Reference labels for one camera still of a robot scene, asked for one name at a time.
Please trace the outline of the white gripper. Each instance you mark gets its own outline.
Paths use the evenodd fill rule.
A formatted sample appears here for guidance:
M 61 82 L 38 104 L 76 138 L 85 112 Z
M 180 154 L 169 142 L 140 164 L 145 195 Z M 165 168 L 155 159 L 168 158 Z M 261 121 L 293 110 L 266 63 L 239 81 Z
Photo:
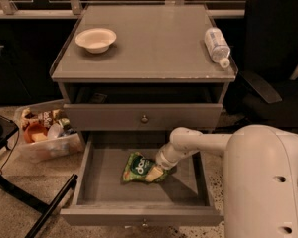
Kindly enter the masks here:
M 164 170 L 170 170 L 185 158 L 185 150 L 176 149 L 171 143 L 163 145 L 156 154 L 155 162 L 158 166 L 153 166 L 148 172 L 145 180 L 152 182 L 163 174 Z

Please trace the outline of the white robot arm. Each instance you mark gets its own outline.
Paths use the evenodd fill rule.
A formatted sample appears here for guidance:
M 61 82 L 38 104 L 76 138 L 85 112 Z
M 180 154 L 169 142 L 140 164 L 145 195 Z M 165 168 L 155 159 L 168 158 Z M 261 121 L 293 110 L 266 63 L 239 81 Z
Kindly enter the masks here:
M 232 134 L 179 127 L 145 179 L 198 151 L 223 154 L 225 238 L 298 238 L 298 134 L 264 125 Z

